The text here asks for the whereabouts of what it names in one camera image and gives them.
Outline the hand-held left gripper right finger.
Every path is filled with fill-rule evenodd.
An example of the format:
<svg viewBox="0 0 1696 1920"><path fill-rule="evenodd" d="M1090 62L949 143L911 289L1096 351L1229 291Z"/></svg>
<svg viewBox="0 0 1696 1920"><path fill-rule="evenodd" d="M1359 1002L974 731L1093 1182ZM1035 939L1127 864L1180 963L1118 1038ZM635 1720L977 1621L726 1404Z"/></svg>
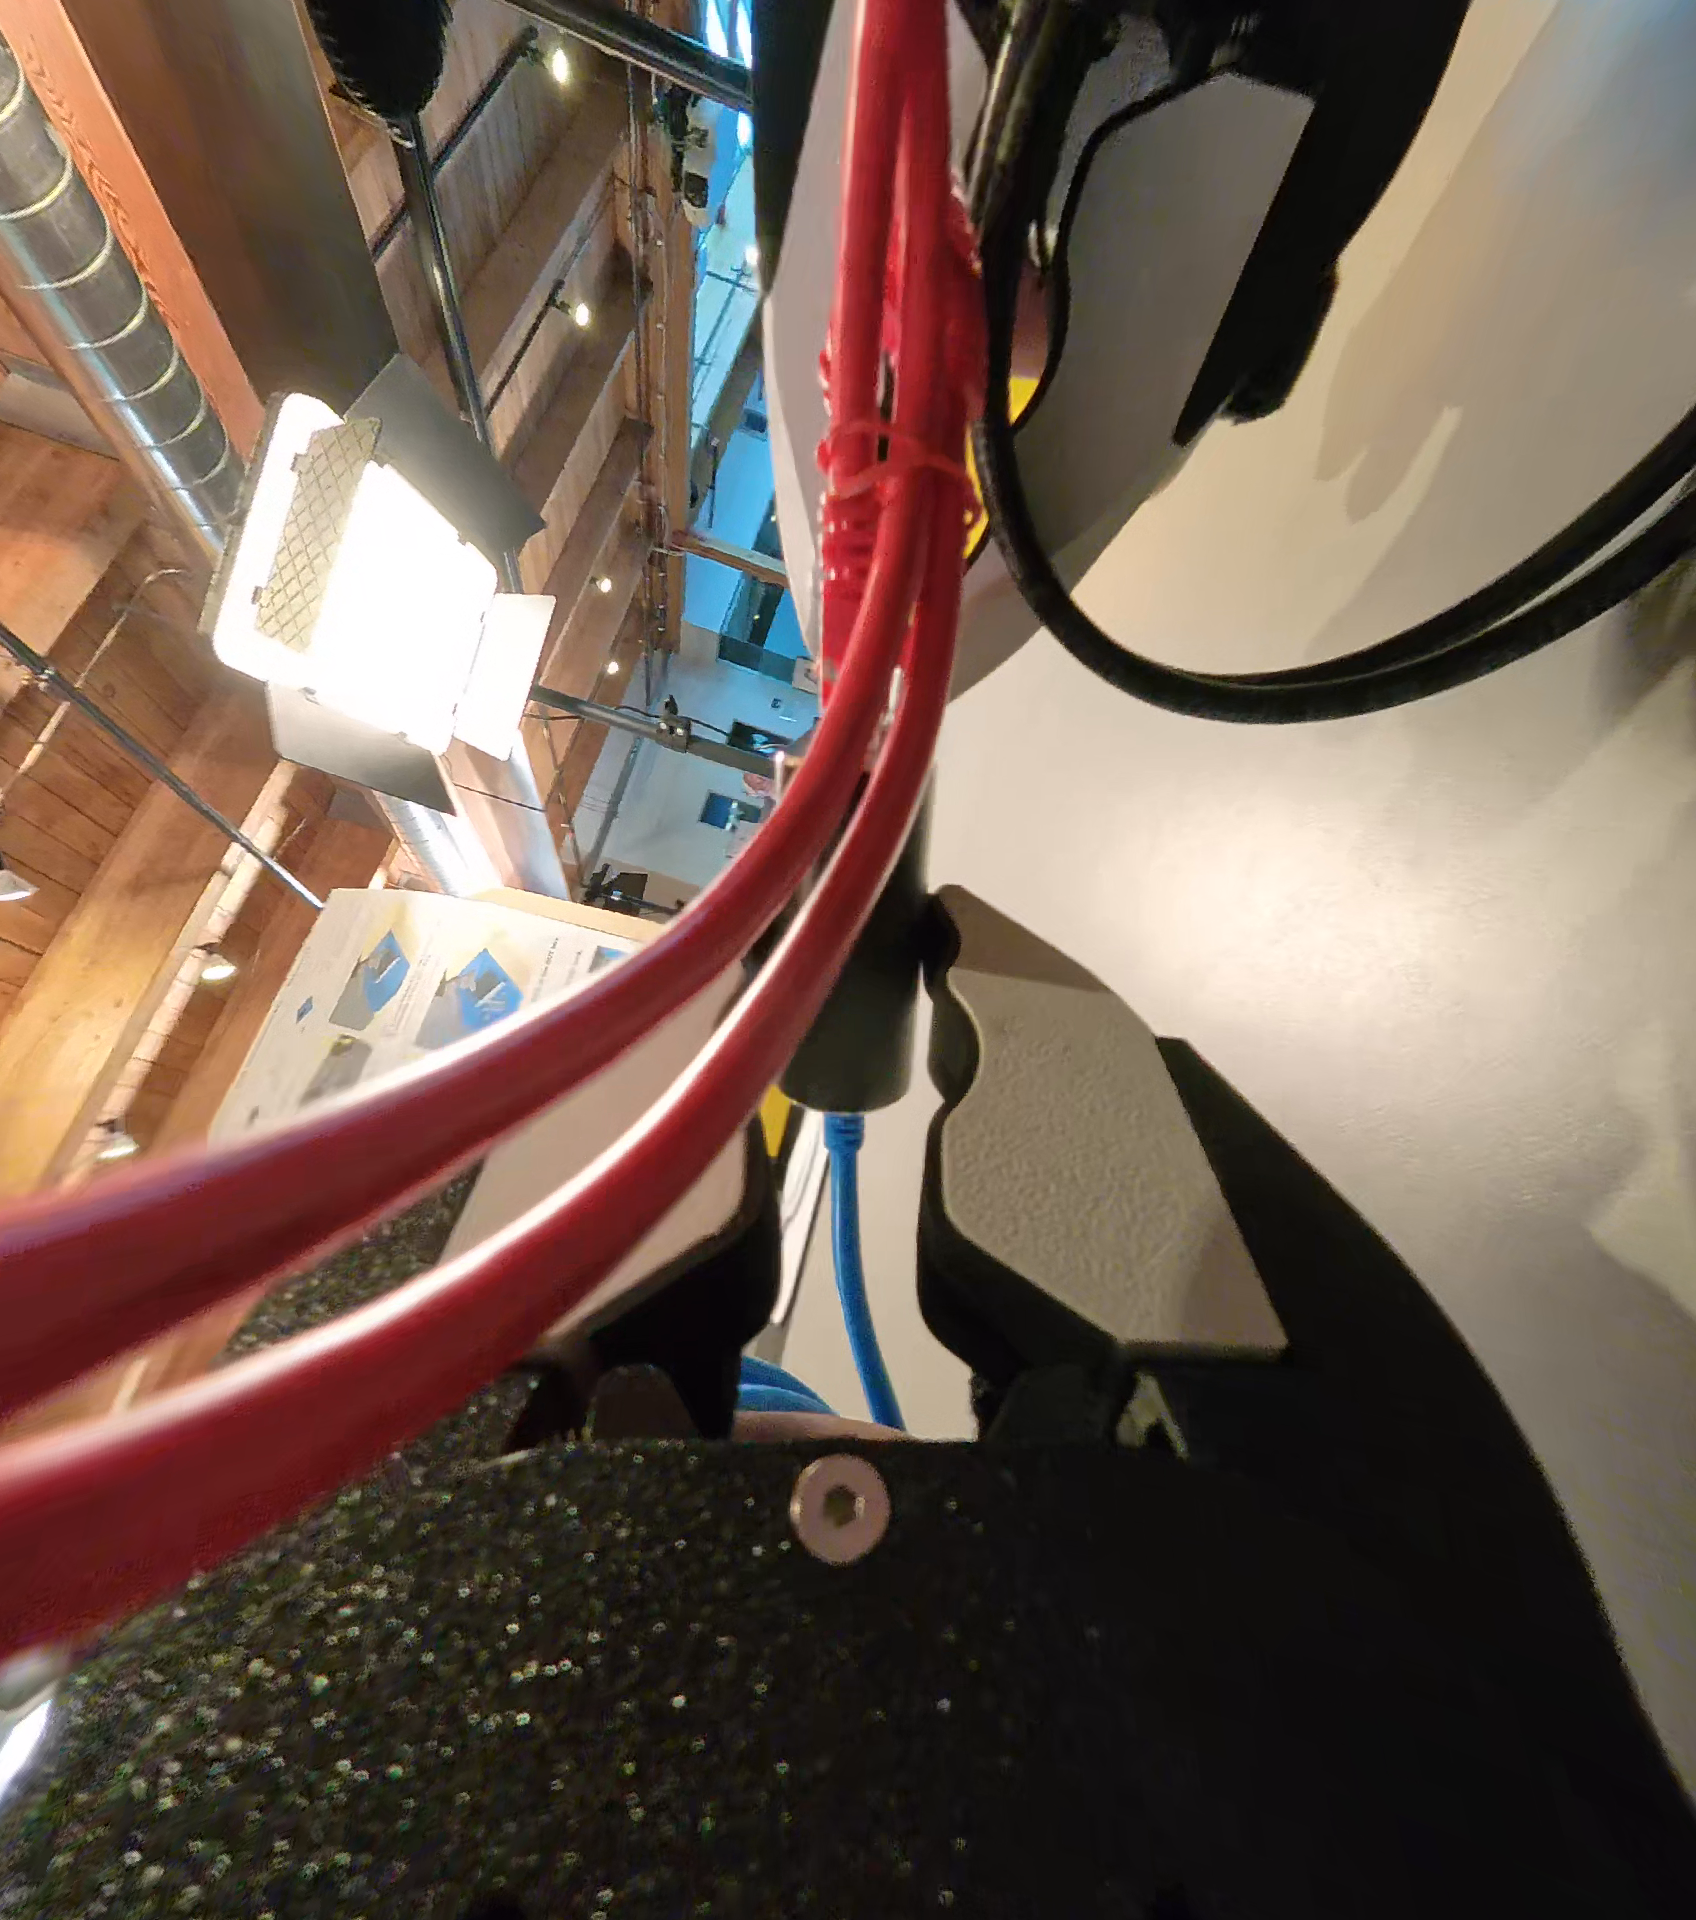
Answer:
<svg viewBox="0 0 1696 1920"><path fill-rule="evenodd" d="M968 1366L1273 1359L1266 1287L1146 1021L977 893L932 895L917 1302Z"/></svg>

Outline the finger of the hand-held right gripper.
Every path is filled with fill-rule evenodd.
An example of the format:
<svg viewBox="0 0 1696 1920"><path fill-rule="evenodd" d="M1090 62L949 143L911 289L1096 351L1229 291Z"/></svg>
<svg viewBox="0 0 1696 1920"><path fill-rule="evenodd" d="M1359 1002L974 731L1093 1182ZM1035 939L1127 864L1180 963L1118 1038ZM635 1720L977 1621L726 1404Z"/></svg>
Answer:
<svg viewBox="0 0 1696 1920"><path fill-rule="evenodd" d="M1173 439L1312 102L1225 73L1164 99L1164 57L1107 57L1065 121L1044 202L1051 345L1012 427L1029 516L1080 610L1148 640L1149 505L1189 451Z"/></svg>
<svg viewBox="0 0 1696 1920"><path fill-rule="evenodd" d="M821 665L821 358L836 301L842 150L855 37L851 3L761 5L761 274L767 445L787 601Z"/></svg>

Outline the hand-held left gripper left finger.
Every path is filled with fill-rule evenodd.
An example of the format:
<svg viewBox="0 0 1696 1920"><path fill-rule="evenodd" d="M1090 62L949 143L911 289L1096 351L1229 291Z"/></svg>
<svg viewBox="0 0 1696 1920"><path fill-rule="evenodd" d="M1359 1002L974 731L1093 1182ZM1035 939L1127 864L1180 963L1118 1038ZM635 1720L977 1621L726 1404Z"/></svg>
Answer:
<svg viewBox="0 0 1696 1920"><path fill-rule="evenodd" d="M445 1244L445 1269L460 1269L493 1237L511 1240L525 1214L576 1186L691 1069L738 999L738 991L693 993L579 1087L506 1134L478 1165ZM617 1263L547 1333L486 1339L460 1374L499 1376L536 1348L561 1351L644 1302L671 1269L739 1223L748 1168L748 1143L736 1131L644 1233L633 1232L635 1203L612 1202Z"/></svg>

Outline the black ethernet adapter hub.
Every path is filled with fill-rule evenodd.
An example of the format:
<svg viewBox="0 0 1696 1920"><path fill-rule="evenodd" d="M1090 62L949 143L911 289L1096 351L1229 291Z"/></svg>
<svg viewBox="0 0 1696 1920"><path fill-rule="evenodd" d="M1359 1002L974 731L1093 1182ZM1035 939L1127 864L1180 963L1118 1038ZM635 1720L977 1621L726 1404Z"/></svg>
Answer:
<svg viewBox="0 0 1696 1920"><path fill-rule="evenodd" d="M901 851L779 1080L779 1091L810 1113L868 1117L908 1091L914 1010L932 946L933 781L929 775Z"/></svg>

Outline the instruction sheet on stand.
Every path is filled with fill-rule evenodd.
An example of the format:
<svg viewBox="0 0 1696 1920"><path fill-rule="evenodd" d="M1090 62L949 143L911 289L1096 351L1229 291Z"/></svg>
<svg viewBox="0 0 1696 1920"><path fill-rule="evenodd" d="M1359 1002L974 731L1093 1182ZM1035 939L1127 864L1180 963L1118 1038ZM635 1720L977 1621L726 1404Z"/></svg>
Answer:
<svg viewBox="0 0 1696 1920"><path fill-rule="evenodd" d="M542 893L346 888L328 897L247 1042L203 1139L324 1108L570 995L663 925Z"/></svg>

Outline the bright ceiling light panel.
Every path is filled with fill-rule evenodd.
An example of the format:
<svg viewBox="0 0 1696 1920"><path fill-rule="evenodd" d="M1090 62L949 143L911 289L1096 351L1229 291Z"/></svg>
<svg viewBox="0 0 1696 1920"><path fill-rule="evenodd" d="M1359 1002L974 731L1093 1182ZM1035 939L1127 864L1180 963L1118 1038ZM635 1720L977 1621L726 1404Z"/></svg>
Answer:
<svg viewBox="0 0 1696 1920"><path fill-rule="evenodd" d="M279 758L449 816L449 754L506 758L537 680L552 601L501 563L542 527L394 355L343 411L271 400L201 633L260 688Z"/></svg>

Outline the black disc lamp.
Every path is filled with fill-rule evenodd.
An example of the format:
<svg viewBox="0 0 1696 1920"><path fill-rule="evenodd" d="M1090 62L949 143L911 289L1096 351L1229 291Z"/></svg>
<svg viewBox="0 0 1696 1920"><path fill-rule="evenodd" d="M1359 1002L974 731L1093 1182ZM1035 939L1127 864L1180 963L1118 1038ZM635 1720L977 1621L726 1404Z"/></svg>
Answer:
<svg viewBox="0 0 1696 1920"><path fill-rule="evenodd" d="M309 3L305 13L335 83L394 143L453 403L481 444L491 445L424 136L424 108L445 70L447 5Z"/></svg>

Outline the silver air duct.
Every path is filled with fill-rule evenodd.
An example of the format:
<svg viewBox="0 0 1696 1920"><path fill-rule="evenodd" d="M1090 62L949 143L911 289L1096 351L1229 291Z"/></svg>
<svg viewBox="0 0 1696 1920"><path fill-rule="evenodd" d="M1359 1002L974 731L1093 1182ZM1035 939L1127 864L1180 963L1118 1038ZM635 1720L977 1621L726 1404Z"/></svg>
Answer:
<svg viewBox="0 0 1696 1920"><path fill-rule="evenodd" d="M246 459L91 166L0 27L0 294L99 435L216 565Z"/></svg>

